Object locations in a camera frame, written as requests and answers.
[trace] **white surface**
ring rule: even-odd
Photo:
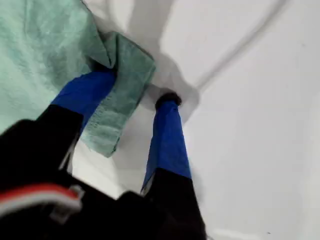
[[[118,30],[154,56],[154,84],[182,95],[208,234],[319,239],[320,2],[85,1],[102,31]],[[112,159],[80,143],[74,174],[113,197],[139,191],[152,136],[149,101]]]

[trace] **green cloth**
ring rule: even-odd
[[[91,71],[92,62],[117,69],[110,95],[81,138],[109,157],[155,71],[154,60],[124,36],[102,40],[80,0],[0,2],[0,131],[36,119],[62,87]]]

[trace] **cable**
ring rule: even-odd
[[[0,218],[39,204],[56,204],[80,211],[82,203],[77,194],[53,183],[22,186],[0,193]]]

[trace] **red and white wire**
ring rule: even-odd
[[[82,203],[77,194],[53,183],[31,184],[0,193],[0,218],[40,204],[55,204],[80,211]]]

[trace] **red wire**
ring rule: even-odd
[[[75,192],[54,183],[31,184],[0,193],[0,203],[40,192],[56,192],[72,199],[78,199]]]

